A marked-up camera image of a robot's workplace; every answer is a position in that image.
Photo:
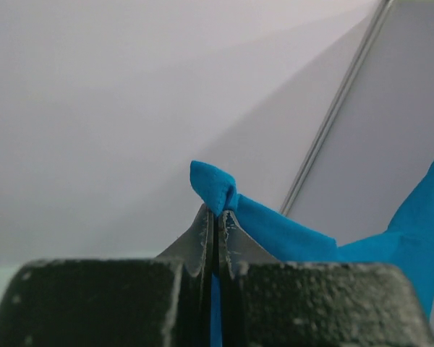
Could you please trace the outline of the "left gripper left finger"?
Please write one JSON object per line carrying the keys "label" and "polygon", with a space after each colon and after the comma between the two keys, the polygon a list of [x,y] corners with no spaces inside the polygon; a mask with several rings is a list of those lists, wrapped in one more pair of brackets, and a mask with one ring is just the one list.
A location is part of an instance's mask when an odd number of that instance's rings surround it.
{"label": "left gripper left finger", "polygon": [[213,214],[150,259],[24,264],[0,301],[0,346],[209,346]]}

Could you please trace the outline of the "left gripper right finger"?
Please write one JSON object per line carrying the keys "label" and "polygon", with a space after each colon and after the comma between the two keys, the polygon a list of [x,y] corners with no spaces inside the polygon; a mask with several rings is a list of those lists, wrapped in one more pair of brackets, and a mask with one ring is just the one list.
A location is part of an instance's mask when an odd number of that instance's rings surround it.
{"label": "left gripper right finger", "polygon": [[281,262],[226,211],[218,221],[224,346],[434,346],[392,265]]}

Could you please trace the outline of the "blue t shirt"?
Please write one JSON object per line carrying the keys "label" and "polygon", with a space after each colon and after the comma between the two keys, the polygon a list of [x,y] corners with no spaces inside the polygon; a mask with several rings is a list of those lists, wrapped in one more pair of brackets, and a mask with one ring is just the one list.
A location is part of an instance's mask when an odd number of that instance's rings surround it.
{"label": "blue t shirt", "polygon": [[192,161],[190,183],[216,217],[232,211],[243,230],[282,262],[397,266],[412,283],[425,315],[430,316],[434,302],[434,161],[384,232],[343,246],[238,193],[234,178],[211,164]]}

